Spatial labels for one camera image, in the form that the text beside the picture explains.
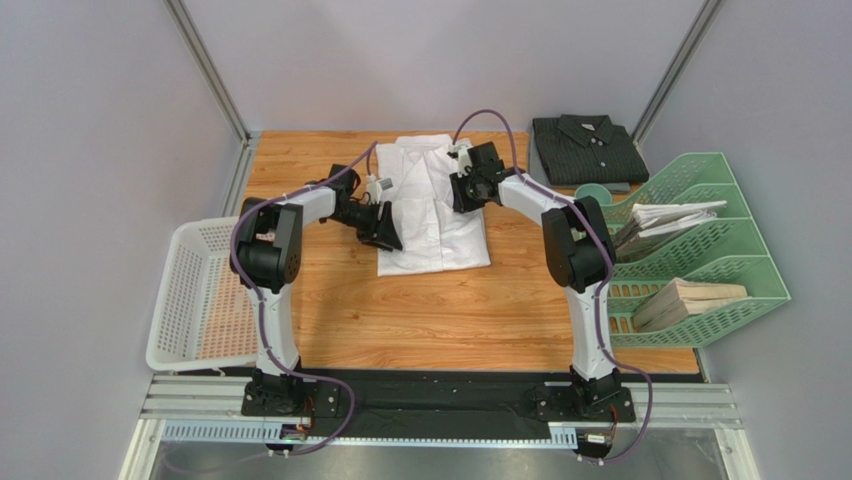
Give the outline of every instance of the folded white shirt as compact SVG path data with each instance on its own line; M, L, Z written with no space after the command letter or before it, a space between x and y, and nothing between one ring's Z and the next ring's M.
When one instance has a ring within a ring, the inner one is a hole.
M451 143L449 135L424 135L376 147L379 176L393 181L382 200L393 202L403 246L401 252L379 251L379 276L491 265L482 211L453 212Z

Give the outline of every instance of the stack of books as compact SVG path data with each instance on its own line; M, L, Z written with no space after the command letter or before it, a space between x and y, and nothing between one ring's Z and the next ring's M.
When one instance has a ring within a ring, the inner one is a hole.
M683 205L633 205L630 220L615 234L619 262L635 262L687 230L716 218L724 200Z
M690 315L711 312L747 297L742 285L696 283L675 278L636 310L633 325L640 332L656 332Z

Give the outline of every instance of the white wall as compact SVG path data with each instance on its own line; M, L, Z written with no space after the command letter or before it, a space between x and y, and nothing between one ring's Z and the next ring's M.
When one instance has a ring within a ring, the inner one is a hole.
M644 144L724 152L792 302L708 348L764 480L852 470L852 3L727 2Z
M169 237L237 143L162 2L0 4L0 478L116 478Z
M702 1L186 3L249 128L404 130L484 107L632 129Z

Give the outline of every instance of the wooden tabletop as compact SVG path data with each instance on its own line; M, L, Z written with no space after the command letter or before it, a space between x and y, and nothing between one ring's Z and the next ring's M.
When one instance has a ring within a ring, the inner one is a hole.
M269 198L326 178L333 163L349 164L374 140L393 143L402 135L434 133L264 132L246 196ZM463 137L474 145L493 141L511 163L508 135L469 132ZM527 135L515 134L515 142L523 168ZM363 162L356 170L366 177ZM547 271L541 229L495 204L485 207L485 223L490 267L392 277L376 276L377 251L361 245L353 229L333 221L306 228L292 296L302 363L567 370L573 354L571 322L562 289ZM615 354L648 371L698 371L691 349L620 349Z

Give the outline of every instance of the black cloth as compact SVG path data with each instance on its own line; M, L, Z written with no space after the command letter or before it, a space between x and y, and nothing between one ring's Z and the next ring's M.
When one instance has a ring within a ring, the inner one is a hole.
M536 118L533 135L551 185L648 181L633 139L608 115Z

